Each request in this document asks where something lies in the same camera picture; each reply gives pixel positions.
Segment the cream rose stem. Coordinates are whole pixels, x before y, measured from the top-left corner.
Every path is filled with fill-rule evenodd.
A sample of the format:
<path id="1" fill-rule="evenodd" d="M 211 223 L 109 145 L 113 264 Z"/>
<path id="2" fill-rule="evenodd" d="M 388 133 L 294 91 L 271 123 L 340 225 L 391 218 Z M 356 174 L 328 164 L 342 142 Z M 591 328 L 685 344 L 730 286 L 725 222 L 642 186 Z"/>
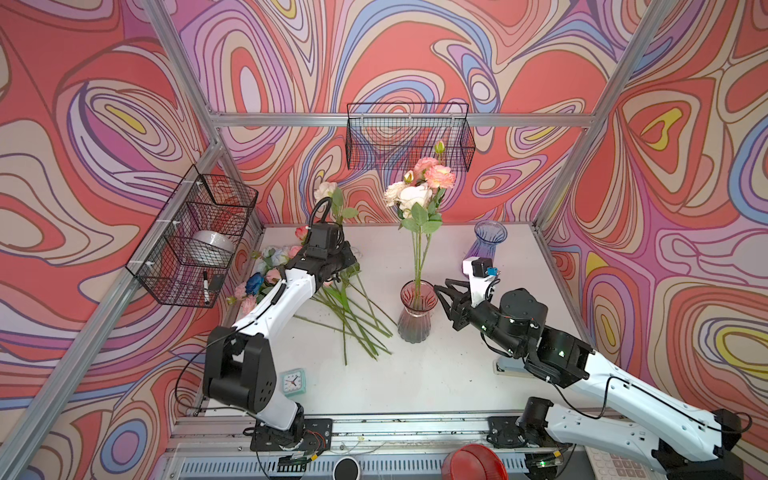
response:
<path id="1" fill-rule="evenodd" d="M 423 270 L 432 236 L 443 225 L 439 209 L 445 193 L 444 187 L 428 178 L 416 180 L 413 172 L 407 172 L 402 181 L 391 184 L 384 193 L 385 205 L 395 210 L 399 228 L 411 234 L 414 278 L 412 297 L 406 305 L 413 310 L 428 307 Z"/>

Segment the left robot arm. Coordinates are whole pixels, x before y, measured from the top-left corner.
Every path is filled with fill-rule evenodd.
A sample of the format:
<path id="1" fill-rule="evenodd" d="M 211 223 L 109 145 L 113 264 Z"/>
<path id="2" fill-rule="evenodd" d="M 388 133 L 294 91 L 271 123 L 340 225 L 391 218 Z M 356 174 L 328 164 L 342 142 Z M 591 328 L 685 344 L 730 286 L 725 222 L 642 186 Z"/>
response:
<path id="1" fill-rule="evenodd" d="M 306 242 L 278 268 L 269 293 L 233 326 L 212 330 L 205 349 L 204 396 L 246 411 L 297 443 L 305 431 L 303 408 L 280 390 L 270 340 L 325 282 L 356 263 L 341 225 L 310 225 Z"/>

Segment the white rose stem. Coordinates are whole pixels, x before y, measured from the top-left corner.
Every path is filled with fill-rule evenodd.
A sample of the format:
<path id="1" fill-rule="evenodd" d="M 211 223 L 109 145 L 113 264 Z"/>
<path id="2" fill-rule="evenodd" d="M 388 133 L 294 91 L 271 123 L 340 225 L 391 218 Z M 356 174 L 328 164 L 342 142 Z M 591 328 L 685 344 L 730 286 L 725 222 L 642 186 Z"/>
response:
<path id="1" fill-rule="evenodd" d="M 321 182 L 314 191 L 315 205 L 312 217 L 321 212 L 323 222 L 332 220 L 335 223 L 342 224 L 346 220 L 351 220 L 359 215 L 356 208 L 345 204 L 343 191 L 335 182 Z"/>

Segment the blue rose stem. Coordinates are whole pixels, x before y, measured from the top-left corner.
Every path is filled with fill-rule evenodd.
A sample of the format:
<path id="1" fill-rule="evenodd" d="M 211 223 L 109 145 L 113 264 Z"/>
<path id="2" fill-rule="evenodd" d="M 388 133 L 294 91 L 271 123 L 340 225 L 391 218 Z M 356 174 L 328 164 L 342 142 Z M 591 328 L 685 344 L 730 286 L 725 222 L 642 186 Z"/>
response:
<path id="1" fill-rule="evenodd" d="M 245 283 L 245 293 L 248 296 L 258 296 L 265 282 L 261 272 L 254 273 Z"/>

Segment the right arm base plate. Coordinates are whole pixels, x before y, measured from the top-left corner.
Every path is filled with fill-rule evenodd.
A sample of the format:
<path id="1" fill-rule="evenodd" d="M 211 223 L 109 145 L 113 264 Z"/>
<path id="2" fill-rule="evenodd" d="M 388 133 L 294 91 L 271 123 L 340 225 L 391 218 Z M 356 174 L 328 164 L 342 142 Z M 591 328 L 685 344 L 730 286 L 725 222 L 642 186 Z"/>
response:
<path id="1" fill-rule="evenodd" d="M 501 449 L 566 447 L 546 432 L 544 420 L 524 421 L 518 416 L 491 416 L 487 418 L 486 440 Z"/>

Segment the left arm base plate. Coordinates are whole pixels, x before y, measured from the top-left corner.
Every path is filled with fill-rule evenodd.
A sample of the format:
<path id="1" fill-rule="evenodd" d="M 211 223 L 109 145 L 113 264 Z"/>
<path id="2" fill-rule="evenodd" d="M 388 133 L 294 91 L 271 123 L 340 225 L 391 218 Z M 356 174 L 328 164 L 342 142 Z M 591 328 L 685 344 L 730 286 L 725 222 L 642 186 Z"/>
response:
<path id="1" fill-rule="evenodd" d="M 285 431 L 258 421 L 250 433 L 250 450 L 320 454 L 331 447 L 332 433 L 333 420 L 325 417 L 297 421 Z"/>

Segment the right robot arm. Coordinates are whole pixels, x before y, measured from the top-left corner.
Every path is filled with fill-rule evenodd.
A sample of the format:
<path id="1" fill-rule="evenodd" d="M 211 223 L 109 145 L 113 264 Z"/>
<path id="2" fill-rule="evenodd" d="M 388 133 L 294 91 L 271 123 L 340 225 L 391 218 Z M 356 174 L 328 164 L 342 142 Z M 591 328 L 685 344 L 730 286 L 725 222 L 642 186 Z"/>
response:
<path id="1" fill-rule="evenodd" d="M 453 328 L 476 328 L 494 353 L 525 372 L 600 402 L 597 414 L 567 400 L 530 397 L 517 417 L 493 417 L 488 441 L 501 448 L 582 445 L 644 464 L 669 479 L 741 479 L 734 448 L 748 426 L 739 414 L 688 405 L 620 369 L 575 336 L 546 324 L 547 307 L 527 290 L 493 305 L 476 280 L 449 279 L 435 289 Z"/>

